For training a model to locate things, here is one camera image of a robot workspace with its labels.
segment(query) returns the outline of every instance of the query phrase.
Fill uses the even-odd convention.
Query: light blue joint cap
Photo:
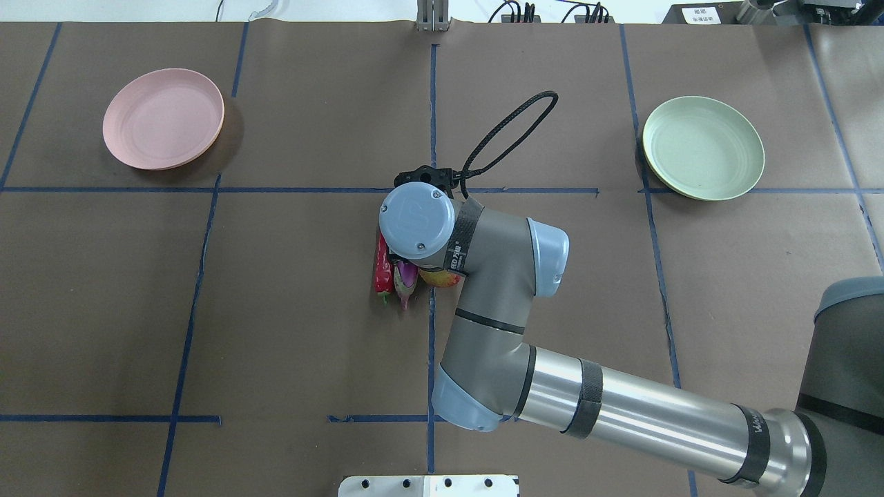
[[[568,263],[568,234],[528,218],[534,244],[534,295],[552,297],[559,290]]]
[[[833,305],[877,294],[884,294],[884,276],[864,276],[837,281],[823,292],[823,298],[819,302],[817,313],[813,315],[813,321],[816,322],[819,313]]]
[[[378,222],[390,250],[409,260],[424,259],[447,245],[454,206],[430,184],[406,183],[384,199]]]
[[[486,408],[454,383],[442,365],[436,366],[433,408],[448,423],[478,432],[493,432],[500,424],[500,414]]]

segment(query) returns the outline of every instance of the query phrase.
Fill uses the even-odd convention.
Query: pink plate
[[[224,99],[212,80],[189,69],[161,69],[119,90],[102,132],[121,162],[158,171],[199,157],[223,122]]]

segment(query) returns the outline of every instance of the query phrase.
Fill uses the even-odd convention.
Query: red chili pepper
[[[375,252],[375,292],[384,299],[395,290],[392,280],[392,266],[387,255],[384,234],[377,231],[377,252]]]

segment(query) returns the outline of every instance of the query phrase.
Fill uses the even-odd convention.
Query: plate
[[[755,187],[765,169],[764,145],[752,123],[705,96],[680,96],[654,109],[642,144],[654,173],[698,200],[736,198]]]
[[[212,80],[189,69],[161,69],[119,90],[102,132],[120,162],[159,171],[202,155],[223,122],[224,98]]]

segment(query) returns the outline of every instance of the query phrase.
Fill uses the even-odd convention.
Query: fake vegetable
[[[461,282],[461,277],[459,275],[448,271],[424,271],[423,269],[419,269],[417,270],[417,273],[420,274],[421,279],[431,287],[448,288]]]
[[[402,309],[408,309],[408,298],[417,288],[417,266],[407,261],[398,261],[393,268],[393,285],[402,302]]]
[[[390,265],[390,257],[387,253],[386,240],[384,235],[377,231],[377,251],[375,252],[375,293],[384,299],[386,303],[387,295],[394,290],[392,266]]]

